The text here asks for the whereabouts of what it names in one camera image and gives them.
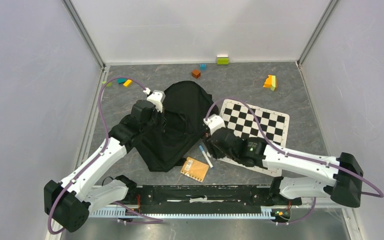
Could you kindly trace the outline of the yellow small block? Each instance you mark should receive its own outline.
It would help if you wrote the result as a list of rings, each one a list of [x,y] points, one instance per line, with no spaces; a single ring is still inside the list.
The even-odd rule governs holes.
[[[123,86],[125,88],[128,88],[131,84],[133,83],[133,81],[131,79],[127,79],[124,83],[123,83]]]

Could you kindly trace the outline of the black student backpack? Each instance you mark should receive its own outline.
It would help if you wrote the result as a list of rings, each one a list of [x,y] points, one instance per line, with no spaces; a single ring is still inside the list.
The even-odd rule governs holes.
[[[219,113],[216,106],[212,107],[213,96],[195,81],[174,83],[164,94],[163,123],[147,132],[135,146],[151,172],[168,172],[180,165],[205,135],[207,113]]]

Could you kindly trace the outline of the black white chessboard mat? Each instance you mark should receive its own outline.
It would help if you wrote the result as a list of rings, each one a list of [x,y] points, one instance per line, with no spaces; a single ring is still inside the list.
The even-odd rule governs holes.
[[[254,111],[267,139],[281,147],[285,147],[289,131],[290,116],[286,113],[265,109],[255,105],[249,105],[249,107]],[[233,130],[236,136],[243,139],[249,137],[263,138],[254,117],[239,101],[225,99],[222,103],[220,116],[224,120],[225,126],[228,129]],[[280,177],[282,175],[282,170],[279,168],[267,168],[262,165],[248,167],[227,157],[220,158],[219,160],[271,177]]]

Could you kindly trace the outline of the green white block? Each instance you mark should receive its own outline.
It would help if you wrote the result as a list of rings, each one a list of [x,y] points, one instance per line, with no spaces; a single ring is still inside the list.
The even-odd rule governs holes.
[[[228,65],[230,62],[229,56],[227,54],[218,54],[216,56],[217,65]]]

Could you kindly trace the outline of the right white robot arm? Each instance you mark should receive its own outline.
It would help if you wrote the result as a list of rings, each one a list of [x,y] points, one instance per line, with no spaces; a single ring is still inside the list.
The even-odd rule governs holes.
[[[268,196],[275,204],[296,198],[330,198],[345,207],[361,205],[364,172],[350,153],[343,152],[339,157],[309,154],[260,137],[240,138],[228,128],[207,134],[203,143],[216,159],[299,174],[298,178],[283,176],[273,180]]]

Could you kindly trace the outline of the green half-round block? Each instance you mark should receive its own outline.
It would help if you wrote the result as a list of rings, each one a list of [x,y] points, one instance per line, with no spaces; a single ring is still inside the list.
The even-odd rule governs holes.
[[[105,87],[110,87],[110,86],[113,85],[113,83],[112,82],[107,83],[106,81],[103,81],[102,85],[105,86]]]

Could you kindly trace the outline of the brown cube block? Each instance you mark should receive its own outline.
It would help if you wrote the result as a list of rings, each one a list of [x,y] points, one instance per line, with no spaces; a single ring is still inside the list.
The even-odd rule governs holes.
[[[198,69],[194,69],[191,71],[191,76],[194,77],[195,79],[198,79],[201,76],[201,71]]]

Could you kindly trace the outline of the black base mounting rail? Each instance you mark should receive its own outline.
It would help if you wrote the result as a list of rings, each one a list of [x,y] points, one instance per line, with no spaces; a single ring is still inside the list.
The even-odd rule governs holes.
[[[267,185],[142,185],[121,200],[142,214],[257,214],[261,207],[301,206]]]

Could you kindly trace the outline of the yellow-green block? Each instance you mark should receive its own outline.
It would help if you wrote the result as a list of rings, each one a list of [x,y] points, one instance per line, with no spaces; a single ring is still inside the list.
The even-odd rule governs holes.
[[[270,78],[271,78],[271,87],[270,89],[272,91],[276,91],[277,88],[278,88],[278,79],[275,75],[270,75]]]

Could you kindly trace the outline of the small blue cube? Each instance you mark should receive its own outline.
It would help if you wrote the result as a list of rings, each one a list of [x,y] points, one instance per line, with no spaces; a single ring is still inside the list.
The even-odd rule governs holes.
[[[207,68],[207,65],[204,64],[204,63],[202,63],[202,64],[199,65],[199,69],[200,69],[200,70],[206,70],[206,68]]]

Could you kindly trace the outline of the white blue marker pen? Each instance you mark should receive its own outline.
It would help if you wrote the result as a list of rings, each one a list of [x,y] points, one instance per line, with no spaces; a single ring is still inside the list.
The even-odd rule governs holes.
[[[207,152],[205,151],[205,149],[203,148],[203,146],[200,144],[198,147],[199,147],[201,153],[203,154],[207,164],[209,165],[209,168],[213,169],[214,165],[212,164],[211,160],[209,159],[209,156],[208,156]]]

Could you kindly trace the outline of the brown spiral notebook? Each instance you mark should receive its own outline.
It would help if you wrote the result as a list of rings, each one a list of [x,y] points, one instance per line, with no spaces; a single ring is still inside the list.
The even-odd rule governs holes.
[[[202,183],[207,175],[210,166],[194,158],[187,157],[180,173]]]

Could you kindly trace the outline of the teal block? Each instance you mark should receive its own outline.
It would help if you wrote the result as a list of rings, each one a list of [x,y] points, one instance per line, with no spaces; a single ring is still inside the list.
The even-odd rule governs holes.
[[[118,78],[116,81],[118,84],[123,84],[127,81],[128,79],[127,78]]]

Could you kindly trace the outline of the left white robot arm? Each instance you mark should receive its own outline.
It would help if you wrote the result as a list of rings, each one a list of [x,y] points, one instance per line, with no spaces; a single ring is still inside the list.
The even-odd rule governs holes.
[[[119,200],[131,204],[136,200],[137,190],[121,180],[113,180],[109,187],[100,187],[95,191],[92,187],[146,133],[161,124],[163,112],[162,100],[138,100],[130,114],[106,134],[91,157],[61,181],[50,180],[44,186],[44,211],[48,214],[48,231],[51,234],[61,233],[52,229],[52,221],[73,233],[84,225],[92,210],[98,206],[104,207]]]

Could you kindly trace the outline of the orange stepped block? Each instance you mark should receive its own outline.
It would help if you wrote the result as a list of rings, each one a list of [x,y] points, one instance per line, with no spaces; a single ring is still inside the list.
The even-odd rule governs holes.
[[[263,84],[263,87],[264,88],[272,88],[273,86],[273,82],[274,82],[274,77],[273,75],[268,75],[268,77],[266,78],[264,84]]]

